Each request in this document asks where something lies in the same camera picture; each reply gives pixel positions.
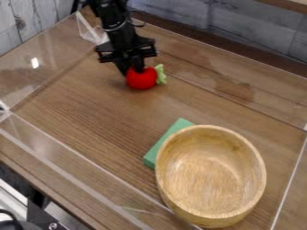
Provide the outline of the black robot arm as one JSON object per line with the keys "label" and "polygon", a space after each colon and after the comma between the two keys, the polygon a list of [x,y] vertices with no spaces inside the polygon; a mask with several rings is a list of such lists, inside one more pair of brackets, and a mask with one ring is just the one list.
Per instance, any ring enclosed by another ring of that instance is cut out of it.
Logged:
{"label": "black robot arm", "polygon": [[145,59],[157,55],[155,40],[136,33],[128,0],[88,0],[88,5],[100,19],[108,41],[96,46],[101,63],[112,62],[123,75],[129,69],[137,73],[145,70]]}

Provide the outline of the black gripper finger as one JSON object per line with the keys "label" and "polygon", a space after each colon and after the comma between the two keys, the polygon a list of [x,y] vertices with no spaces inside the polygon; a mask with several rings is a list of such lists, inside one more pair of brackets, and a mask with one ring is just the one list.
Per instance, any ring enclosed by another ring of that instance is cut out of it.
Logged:
{"label": "black gripper finger", "polygon": [[139,74],[144,72],[144,67],[144,59],[141,57],[132,57],[132,68]]}
{"label": "black gripper finger", "polygon": [[115,59],[113,64],[116,65],[120,73],[125,75],[131,66],[131,61],[128,59]]}

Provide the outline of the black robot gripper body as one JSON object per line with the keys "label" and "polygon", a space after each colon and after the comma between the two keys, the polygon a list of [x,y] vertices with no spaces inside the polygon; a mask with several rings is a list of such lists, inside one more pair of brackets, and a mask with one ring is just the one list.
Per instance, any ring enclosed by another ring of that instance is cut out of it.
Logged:
{"label": "black robot gripper body", "polygon": [[109,41],[96,46],[101,63],[113,62],[115,59],[131,59],[133,55],[141,58],[152,58],[157,55],[155,40],[136,36],[132,43],[125,48],[116,48]]}

